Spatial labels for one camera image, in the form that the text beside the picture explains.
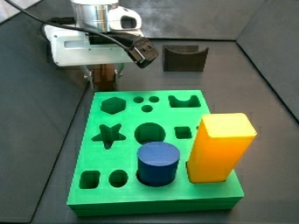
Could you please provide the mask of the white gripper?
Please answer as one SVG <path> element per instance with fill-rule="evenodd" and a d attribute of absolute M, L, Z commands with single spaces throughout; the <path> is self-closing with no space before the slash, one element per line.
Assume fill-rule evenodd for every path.
<path fill-rule="evenodd" d="M 116 64 L 114 75 L 117 78 L 122 76 L 124 63 L 132 60 L 120 46 L 116 44 L 92 45 L 88 34 L 81 31 L 61 29 L 50 25 L 45 25 L 42 29 L 50 42 L 54 64 L 60 67 L 80 66 L 92 89 L 94 88 L 93 76 L 88 65 Z"/>

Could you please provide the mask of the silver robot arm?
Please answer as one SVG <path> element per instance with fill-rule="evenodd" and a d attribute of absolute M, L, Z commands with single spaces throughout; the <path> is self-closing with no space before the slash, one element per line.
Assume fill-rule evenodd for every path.
<path fill-rule="evenodd" d="M 110 40 L 89 34 L 129 33 L 141 36 L 138 14 L 118 5 L 118 0 L 69 0 L 73 17 L 54 17 L 41 30 L 50 42 L 50 55 L 60 67 L 80 66 L 90 87 L 116 89 L 117 76 L 130 62 L 125 51 Z"/>

